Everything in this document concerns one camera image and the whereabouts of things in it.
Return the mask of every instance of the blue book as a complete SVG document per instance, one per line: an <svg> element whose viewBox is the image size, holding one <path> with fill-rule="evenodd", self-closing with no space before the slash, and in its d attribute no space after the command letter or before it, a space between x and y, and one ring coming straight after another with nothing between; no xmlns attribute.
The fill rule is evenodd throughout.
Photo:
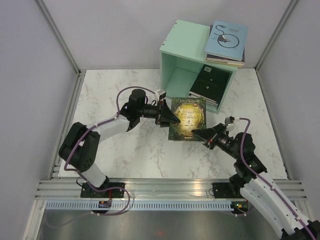
<svg viewBox="0 0 320 240"><path fill-rule="evenodd" d="M215 21L204 51L210 55L241 61L247 32L247 26Z"/></svg>

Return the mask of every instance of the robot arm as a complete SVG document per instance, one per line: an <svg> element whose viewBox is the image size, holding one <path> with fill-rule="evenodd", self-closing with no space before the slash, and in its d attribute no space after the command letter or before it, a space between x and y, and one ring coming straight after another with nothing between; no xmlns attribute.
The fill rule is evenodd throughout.
<svg viewBox="0 0 320 240"><path fill-rule="evenodd" d="M158 90L155 95L157 98L153 101L155 104L148 104L146 92L134 89L128 102L114 117L92 126L80 122L74 123L59 149L59 156L65 161L69 159L69 164L76 169L76 172L84 176L95 188L100 188L102 185L104 188L108 187L109 178L95 164L99 143L116 134L132 130L140 122L141 117L155 119L155 124L160 127L180 122L164 99L166 92Z"/></svg>
<svg viewBox="0 0 320 240"><path fill-rule="evenodd" d="M218 147L233 157L237 174L229 179L235 197L247 199L263 215L282 240L314 240L320 238L320 222L310 221L277 187L267 168L254 154L256 146L252 136L240 132L229 137L234 117L227 117L224 124L193 130L204 140L209 149Z"/></svg>

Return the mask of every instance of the circle drawing on book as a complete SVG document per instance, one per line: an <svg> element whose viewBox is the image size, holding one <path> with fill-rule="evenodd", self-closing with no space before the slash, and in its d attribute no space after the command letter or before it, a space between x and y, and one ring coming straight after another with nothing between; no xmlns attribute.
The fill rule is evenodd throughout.
<svg viewBox="0 0 320 240"><path fill-rule="evenodd" d="M222 31L218 27L220 27L221 29L225 29L226 26L223 26L223 25L215 26L215 28L217 30L222 32L222 34L214 33L215 35L218 36L217 42L220 46L227 48L227 49L233 49L239 45L239 38L237 38L237 36L235 36L233 34L225 33L224 31Z"/></svg>

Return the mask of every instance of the book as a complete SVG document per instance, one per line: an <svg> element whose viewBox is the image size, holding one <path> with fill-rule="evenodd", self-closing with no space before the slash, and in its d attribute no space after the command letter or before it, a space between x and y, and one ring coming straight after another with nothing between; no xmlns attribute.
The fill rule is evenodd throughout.
<svg viewBox="0 0 320 240"><path fill-rule="evenodd" d="M207 103L218 107L229 77L229 72L204 64L189 93L205 98Z"/></svg>
<svg viewBox="0 0 320 240"><path fill-rule="evenodd" d="M180 123L169 126L170 141L204 143L192 130L206 129L206 100L192 97L173 97L171 111L180 119Z"/></svg>
<svg viewBox="0 0 320 240"><path fill-rule="evenodd" d="M212 31L213 25L210 25L210 34ZM242 60L241 61L236 61L236 60L231 60L226 57L220 57L220 56L214 56L207 54L206 59L207 62L214 63L214 64L224 64L224 65L229 65L237 68L241 68L242 66L245 65L245 49L243 49L243 54L242 54Z"/></svg>
<svg viewBox="0 0 320 240"><path fill-rule="evenodd" d="M247 33L247 26L215 21L204 51L209 55L241 61Z"/></svg>

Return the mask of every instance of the marble surface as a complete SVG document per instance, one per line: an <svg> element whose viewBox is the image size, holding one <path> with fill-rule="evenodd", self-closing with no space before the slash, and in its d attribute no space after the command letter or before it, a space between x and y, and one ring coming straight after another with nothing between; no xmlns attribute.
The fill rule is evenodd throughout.
<svg viewBox="0 0 320 240"><path fill-rule="evenodd" d="M117 93L128 86L159 89L159 69L88 70L73 122L92 124L113 116L117 111ZM128 101L130 93L130 89L122 93L120 106ZM207 112L207 127L223 123L230 115L251 119L248 132L256 145L255 154L273 178L286 179L254 69L237 71L220 113ZM242 132L246 124L237 122L230 136ZM168 141L168 131L168 128L156 126L154 120L142 118L133 130L102 142L95 162L110 178L227 179L235 174L235 160L225 152L218 148L209 150L202 144ZM60 177L75 176L74 172L65 172L63 167L64 161Z"/></svg>

